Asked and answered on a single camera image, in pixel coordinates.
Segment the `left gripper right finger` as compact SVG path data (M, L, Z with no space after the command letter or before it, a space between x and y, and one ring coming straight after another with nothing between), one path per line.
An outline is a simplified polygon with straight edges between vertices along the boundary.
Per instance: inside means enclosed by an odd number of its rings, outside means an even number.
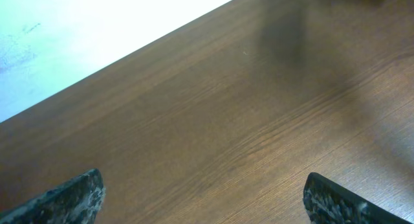
M314 224L411 224L316 172L307 177L303 204Z

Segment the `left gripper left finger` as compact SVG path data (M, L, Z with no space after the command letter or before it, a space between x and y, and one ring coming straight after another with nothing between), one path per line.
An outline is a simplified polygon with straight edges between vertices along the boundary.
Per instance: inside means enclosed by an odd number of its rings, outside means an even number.
M1 213L1 223L94 223L106 188L99 170L92 169Z

